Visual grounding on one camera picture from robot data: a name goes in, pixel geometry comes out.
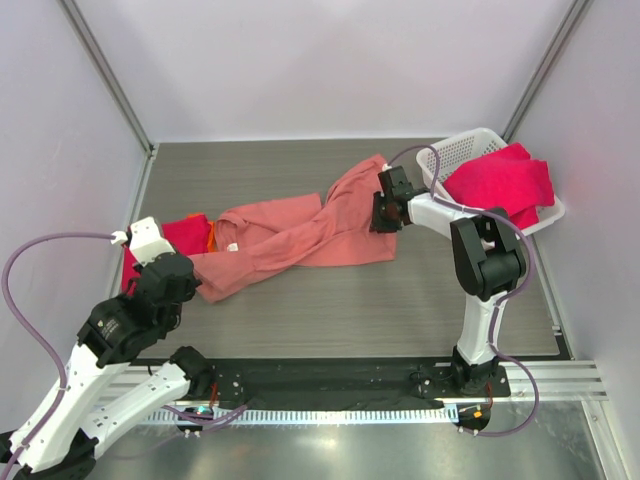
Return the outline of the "salmon pink t-shirt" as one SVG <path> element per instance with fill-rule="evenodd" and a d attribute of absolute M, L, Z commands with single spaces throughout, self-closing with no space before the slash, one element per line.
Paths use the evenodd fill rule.
<path fill-rule="evenodd" d="M 237 206 L 214 222 L 216 251 L 191 257 L 198 293 L 215 303 L 293 266 L 343 267 L 392 261 L 397 237 L 369 230 L 385 159 L 357 163 L 318 193 Z"/>

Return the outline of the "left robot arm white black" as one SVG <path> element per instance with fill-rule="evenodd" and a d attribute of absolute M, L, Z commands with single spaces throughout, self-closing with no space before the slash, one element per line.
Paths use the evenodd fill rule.
<path fill-rule="evenodd" d="M 97 304 L 60 382 L 22 427 L 2 434 L 2 463 L 16 467 L 19 479 L 84 479 L 143 418 L 184 397 L 205 397 L 214 369 L 186 346 L 129 392 L 105 406 L 98 403 L 143 350 L 177 327 L 198 284 L 190 259 L 164 253 L 142 267 L 133 293 Z"/>

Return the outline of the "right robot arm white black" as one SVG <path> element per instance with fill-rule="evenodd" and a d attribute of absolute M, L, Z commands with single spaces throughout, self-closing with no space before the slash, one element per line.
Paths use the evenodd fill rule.
<path fill-rule="evenodd" d="M 500 208 L 481 211 L 416 189 L 401 167 L 385 166 L 373 195 L 370 230 L 380 234 L 408 225 L 425 227 L 451 241 L 454 270 L 466 294 L 461 336 L 453 348 L 450 379 L 462 395 L 485 389 L 499 366 L 492 349 L 502 319 L 499 301 L 513 292 L 527 273 L 517 233 Z"/>

